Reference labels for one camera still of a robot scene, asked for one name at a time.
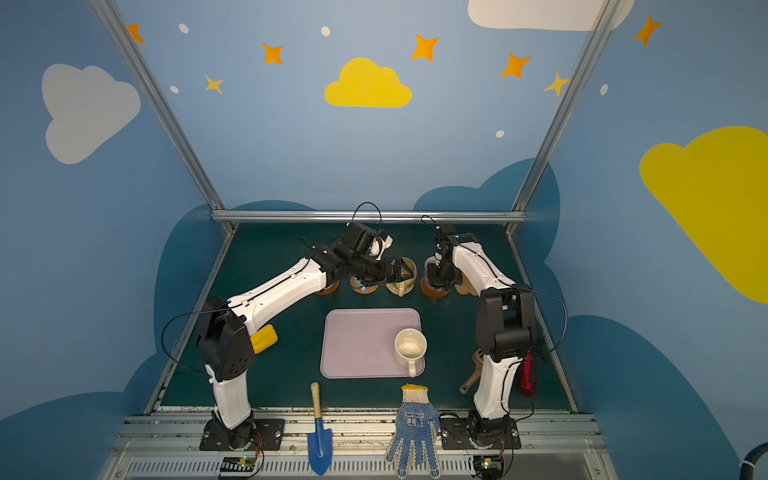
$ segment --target black hose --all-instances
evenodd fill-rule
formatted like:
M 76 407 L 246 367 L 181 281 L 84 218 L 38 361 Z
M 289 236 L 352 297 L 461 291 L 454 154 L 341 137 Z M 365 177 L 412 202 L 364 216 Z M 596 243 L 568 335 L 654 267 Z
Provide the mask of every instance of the black hose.
M 768 442 L 758 445 L 757 447 L 750 450 L 750 452 L 746 454 L 746 457 L 744 457 L 744 461 L 749 463 L 741 463 L 741 472 L 739 473 L 739 480 L 752 480 L 752 475 L 754 475 L 754 472 L 755 472 L 754 465 L 757 463 L 758 460 L 760 460 L 760 457 L 763 456 L 763 453 L 765 452 L 768 452 Z

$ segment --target white cloud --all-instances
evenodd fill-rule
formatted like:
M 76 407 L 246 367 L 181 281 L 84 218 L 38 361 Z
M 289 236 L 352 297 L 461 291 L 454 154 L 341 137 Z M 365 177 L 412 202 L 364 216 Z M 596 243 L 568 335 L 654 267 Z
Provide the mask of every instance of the white cloud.
M 611 28 L 629 15 L 634 0 L 621 0 Z M 486 28 L 591 30 L 603 0 L 469 0 L 469 18 Z
M 133 85 L 90 66 L 51 65 L 43 74 L 43 101 L 53 121 L 45 142 L 56 160 L 76 164 L 133 120 L 141 99 Z

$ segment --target glove cuff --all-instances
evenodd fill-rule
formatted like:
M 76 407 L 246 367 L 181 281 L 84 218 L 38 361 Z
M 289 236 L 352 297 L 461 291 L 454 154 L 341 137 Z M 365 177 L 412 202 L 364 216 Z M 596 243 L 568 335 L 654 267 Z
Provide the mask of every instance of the glove cuff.
M 429 403 L 427 392 L 429 389 L 421 385 L 412 385 L 410 383 L 402 386 L 403 403 Z

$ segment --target brown wooden tool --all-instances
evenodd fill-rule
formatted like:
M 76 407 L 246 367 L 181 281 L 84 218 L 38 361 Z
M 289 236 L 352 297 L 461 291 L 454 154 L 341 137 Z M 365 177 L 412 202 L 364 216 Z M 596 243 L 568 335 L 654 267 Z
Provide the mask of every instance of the brown wooden tool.
M 466 395 L 470 388 L 478 381 L 480 380 L 480 376 L 482 375 L 482 353 L 480 350 L 477 350 L 472 355 L 472 361 L 475 362 L 475 371 L 472 372 L 472 374 L 469 376 L 466 382 L 464 382 L 464 385 L 460 386 L 458 388 L 459 392 L 461 392 L 462 395 Z

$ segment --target red metallic cylinder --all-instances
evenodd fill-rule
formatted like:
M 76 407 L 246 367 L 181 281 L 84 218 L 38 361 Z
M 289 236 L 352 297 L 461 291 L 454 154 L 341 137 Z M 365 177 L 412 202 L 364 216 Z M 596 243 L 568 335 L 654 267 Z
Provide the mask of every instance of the red metallic cylinder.
M 518 368 L 518 387 L 527 397 L 536 395 L 536 358 L 528 352 Z

